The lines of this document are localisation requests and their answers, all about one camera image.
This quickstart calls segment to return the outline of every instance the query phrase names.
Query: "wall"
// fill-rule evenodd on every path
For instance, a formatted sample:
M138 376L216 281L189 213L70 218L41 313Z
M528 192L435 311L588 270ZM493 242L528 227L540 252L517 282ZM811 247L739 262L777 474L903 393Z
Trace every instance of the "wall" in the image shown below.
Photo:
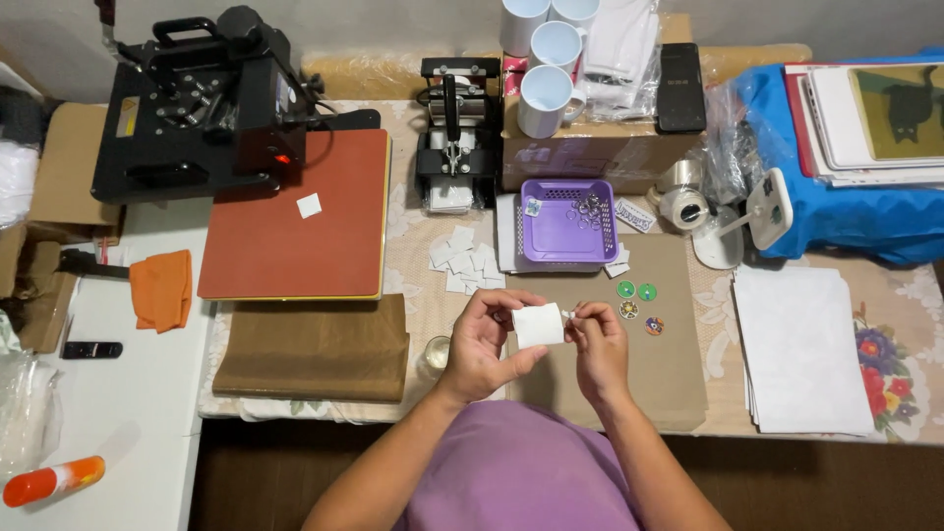
M215 19L238 0L117 0L117 38L141 43L162 19ZM243 0L302 51L497 48L498 0ZM692 14L700 44L808 43L817 59L942 43L941 0L664 0ZM108 99L114 61L92 0L3 0L0 46L53 95Z

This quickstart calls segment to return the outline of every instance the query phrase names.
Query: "hand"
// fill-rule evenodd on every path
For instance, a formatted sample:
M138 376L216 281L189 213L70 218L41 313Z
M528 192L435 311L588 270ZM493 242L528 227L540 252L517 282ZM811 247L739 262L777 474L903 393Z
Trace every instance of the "hand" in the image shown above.
M548 353L544 345L522 349L502 361L498 358L508 332L514 329L511 311L545 302L543 297L520 289L476 290L452 328L449 361L435 389L456 405L465 406L531 372L537 360Z
M632 400L627 383L630 349L626 331L606 302L581 302L567 321L564 341L577 344L577 384L599 409Z

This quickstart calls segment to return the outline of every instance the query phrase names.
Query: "lace tablecloth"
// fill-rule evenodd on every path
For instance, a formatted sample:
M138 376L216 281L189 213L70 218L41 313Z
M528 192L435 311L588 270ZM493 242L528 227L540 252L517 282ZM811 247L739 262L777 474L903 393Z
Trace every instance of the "lace tablecloth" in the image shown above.
M446 291L445 273L428 269L429 249L445 242L455 225L474 228L476 246L494 245L491 211L456 216L426 215L420 209L413 190L413 160L417 135L426 128L425 110L410 101L334 103L339 111L377 109L383 127L394 140L383 293L402 293L406 302L411 346L403 401L301 402L213 395L212 380L226 355L231 319L231 303L222 303L217 309L206 377L200 389L198 407L204 417L399 420L435 381L421 360L424 347L436 335L451 333L455 318L468 301L466 295ZM629 199L652 212L643 198ZM633 232L623 223L618 225L620 232ZM834 267L849 283L852 307L856 309L850 318L855 321L860 364L875 418L876 431L869 439L944 445L944 300L932 267L889 270L863 258L812 253L787 264ZM702 265L695 259L690 243L688 272L709 403L707 419L694 433L759 436L744 405L744 362L730 273ZM504 398L504 390L492 398Z

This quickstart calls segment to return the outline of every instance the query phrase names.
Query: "purple basket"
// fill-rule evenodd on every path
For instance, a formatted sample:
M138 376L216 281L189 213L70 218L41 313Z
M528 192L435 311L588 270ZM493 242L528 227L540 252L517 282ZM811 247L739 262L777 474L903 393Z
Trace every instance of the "purple basket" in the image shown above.
M578 214L569 219L567 211L574 211L574 200L586 199L590 193L600 198L602 216L599 230L581 228ZM616 215L613 186L598 179L531 179L521 186L521 205L528 199L543 201L536 217L524 215L523 244L525 257L533 262L593 262L608 264L619 254L616 241Z

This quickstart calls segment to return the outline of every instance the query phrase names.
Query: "table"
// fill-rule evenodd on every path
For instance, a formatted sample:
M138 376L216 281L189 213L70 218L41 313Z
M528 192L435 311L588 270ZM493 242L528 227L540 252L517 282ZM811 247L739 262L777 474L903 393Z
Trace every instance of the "table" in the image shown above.
M468 301L465 295L445 291L445 273L428 270L430 247L446 241L457 224L475 229L476 245L494 245L495 221L490 211L456 216L426 215L421 210L411 173L416 137L426 127L425 110L400 100L334 103L338 111L377 109L383 127L394 139L383 293L402 293L406 300L411 348L404 400L400 404L304 403L214 396L212 378L226 355L231 315L231 306L223 304L213 323L206 377L199 393L199 412L204 417L238 415L246 420L330 419L356 423L399 420L434 382L423 374L423 364L418 363L423 348L434 336L450 333ZM629 199L652 212L643 198ZM619 232L633 232L621 222L617 225ZM653 231L666 229L661 225ZM709 403L706 421L693 434L761 437L744 404L744 362L730 273L698 262L690 241L687 254ZM878 429L868 440L944 445L944 300L931 266L892 270L860 257L813 253L787 265L839 269L850 285L852 305L858 309L857 316L850 316L860 328L857 339L860 344L869 341L871 355L867 363L907 352L896 365L899 374L877 375L881 391L874 387L870 402ZM902 393L902 385L908 385L910 392Z
M211 199L128 208L121 246L131 259L188 248L199 277ZM185 530L190 518L202 419L197 390L206 365L212 305L196 301L186 328L136 330L130 284L85 278L69 307L70 340L120 341L115 360L42 360L62 372L55 465L93 454L105 458L96 485L54 503L0 505L4 529Z

